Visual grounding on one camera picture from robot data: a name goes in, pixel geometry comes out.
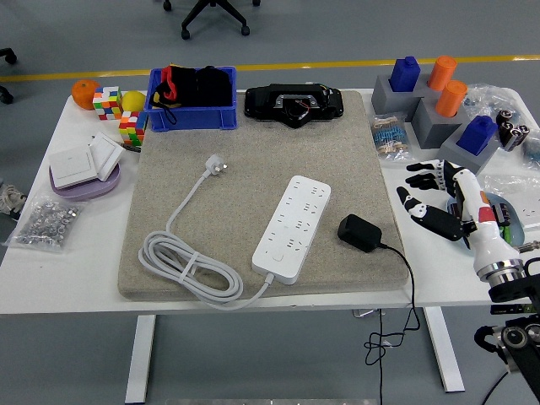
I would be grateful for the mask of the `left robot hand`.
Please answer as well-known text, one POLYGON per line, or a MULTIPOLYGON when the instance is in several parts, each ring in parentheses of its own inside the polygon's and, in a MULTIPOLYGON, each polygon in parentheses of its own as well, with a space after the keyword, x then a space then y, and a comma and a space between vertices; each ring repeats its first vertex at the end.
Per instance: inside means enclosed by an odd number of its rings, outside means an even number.
POLYGON ((9 184, 1 185, 1 213, 18 221, 26 201, 27 196, 15 186, 9 184))

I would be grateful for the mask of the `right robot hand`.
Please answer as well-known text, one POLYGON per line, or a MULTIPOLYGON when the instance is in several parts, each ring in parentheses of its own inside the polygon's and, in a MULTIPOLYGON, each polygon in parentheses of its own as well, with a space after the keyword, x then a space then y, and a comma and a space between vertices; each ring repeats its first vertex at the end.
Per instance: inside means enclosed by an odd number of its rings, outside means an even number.
POLYGON ((412 188, 447 192, 461 209, 459 218, 412 197, 402 186, 397 188, 402 205, 420 226, 447 240, 467 238, 474 252, 473 268, 480 278, 500 263, 511 272, 522 271, 519 252, 500 236, 499 225, 477 177, 467 168, 447 160, 432 159, 407 166, 414 175, 406 179, 412 188))

